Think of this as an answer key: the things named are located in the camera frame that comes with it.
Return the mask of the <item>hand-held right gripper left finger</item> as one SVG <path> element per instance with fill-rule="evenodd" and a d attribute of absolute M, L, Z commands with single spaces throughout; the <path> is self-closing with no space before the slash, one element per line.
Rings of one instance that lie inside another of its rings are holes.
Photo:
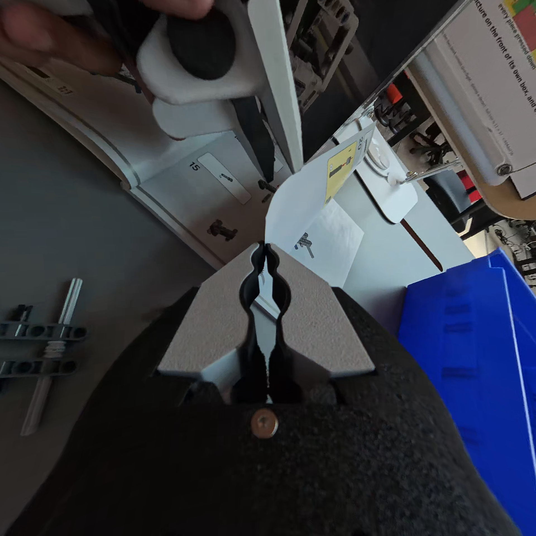
<path fill-rule="evenodd" d="M 257 344 L 251 305 L 265 264 L 254 243 L 198 288 L 158 365 L 160 375 L 212 383 L 227 404 L 251 371 Z"/>

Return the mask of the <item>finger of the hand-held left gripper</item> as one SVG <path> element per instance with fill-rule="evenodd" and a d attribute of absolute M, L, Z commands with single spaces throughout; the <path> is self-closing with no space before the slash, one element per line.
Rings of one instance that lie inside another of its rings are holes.
<path fill-rule="evenodd" d="M 302 123 L 279 1 L 249 1 L 247 13 L 267 79 L 259 97 L 291 173 L 304 165 Z"/>
<path fill-rule="evenodd" d="M 275 147 L 272 137 L 264 124 L 255 97 L 240 97 L 231 100 L 238 124 L 259 164 L 267 183 L 274 178 Z"/>

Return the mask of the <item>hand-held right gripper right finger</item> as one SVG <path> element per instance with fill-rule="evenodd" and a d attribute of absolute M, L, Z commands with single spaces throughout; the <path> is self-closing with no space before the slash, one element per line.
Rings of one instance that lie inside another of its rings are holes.
<path fill-rule="evenodd" d="M 376 367 L 328 282 L 277 245 L 266 245 L 279 309 L 269 358 L 274 403 L 302 403 L 320 386 L 375 373 Z"/>

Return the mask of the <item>white lego instruction booklet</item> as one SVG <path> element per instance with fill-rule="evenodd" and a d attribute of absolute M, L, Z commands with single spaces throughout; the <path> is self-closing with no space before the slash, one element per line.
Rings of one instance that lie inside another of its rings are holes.
<path fill-rule="evenodd" d="M 234 132 L 172 140 L 125 67 L 106 77 L 57 60 L 36 68 L 1 59 L 1 80 L 85 145 L 213 268 L 264 239 L 272 192 L 259 187 Z"/>

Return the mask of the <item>black lego set box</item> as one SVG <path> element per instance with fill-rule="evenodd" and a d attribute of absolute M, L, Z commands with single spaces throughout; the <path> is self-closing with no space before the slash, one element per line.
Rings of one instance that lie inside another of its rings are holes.
<path fill-rule="evenodd" d="M 279 1 L 304 162 L 373 104 L 467 1 Z"/>

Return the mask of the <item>grey lego beam axle assembly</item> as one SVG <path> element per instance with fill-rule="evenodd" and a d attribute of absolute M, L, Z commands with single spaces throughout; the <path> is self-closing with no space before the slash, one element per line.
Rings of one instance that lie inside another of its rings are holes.
<path fill-rule="evenodd" d="M 77 371 L 77 363 L 65 358 L 69 345 L 83 341 L 88 335 L 84 326 L 72 325 L 72 318 L 83 288 L 81 278 L 73 278 L 66 293 L 59 318 L 55 323 L 31 323 L 32 305 L 20 304 L 10 319 L 1 321 L 1 342 L 44 343 L 42 352 L 34 358 L 1 358 L 1 387 L 10 379 L 37 380 L 20 435 L 37 432 L 46 407 L 52 381 Z"/>

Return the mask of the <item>person's left hand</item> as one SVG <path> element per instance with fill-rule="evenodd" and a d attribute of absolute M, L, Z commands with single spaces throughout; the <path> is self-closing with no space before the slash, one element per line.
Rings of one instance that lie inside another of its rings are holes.
<path fill-rule="evenodd" d="M 36 68 L 58 59 L 105 76 L 117 74 L 123 65 L 109 40 L 32 3 L 1 8 L 1 57 Z"/>

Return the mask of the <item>blue plastic bin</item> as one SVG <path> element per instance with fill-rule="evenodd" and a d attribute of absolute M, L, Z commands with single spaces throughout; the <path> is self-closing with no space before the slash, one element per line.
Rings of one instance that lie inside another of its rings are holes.
<path fill-rule="evenodd" d="M 488 487 L 535 535 L 535 295 L 504 251 L 409 285 L 398 340 Z"/>

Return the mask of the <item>black office chair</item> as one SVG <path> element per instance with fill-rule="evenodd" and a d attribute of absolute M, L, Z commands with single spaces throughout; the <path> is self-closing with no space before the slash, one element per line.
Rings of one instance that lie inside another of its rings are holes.
<path fill-rule="evenodd" d="M 435 206 L 451 224 L 454 231 L 464 234 L 468 220 L 472 215 L 459 214 L 467 211 L 473 205 L 477 209 L 484 204 L 472 178 L 465 170 L 455 172 L 443 171 L 424 179 L 426 193 Z"/>

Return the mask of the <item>white printed sign board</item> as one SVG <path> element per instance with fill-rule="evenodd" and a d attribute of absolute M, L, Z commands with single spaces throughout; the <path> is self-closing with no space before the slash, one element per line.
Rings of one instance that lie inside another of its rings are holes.
<path fill-rule="evenodd" d="M 486 204 L 535 220 L 535 1 L 468 1 L 407 73 Z"/>

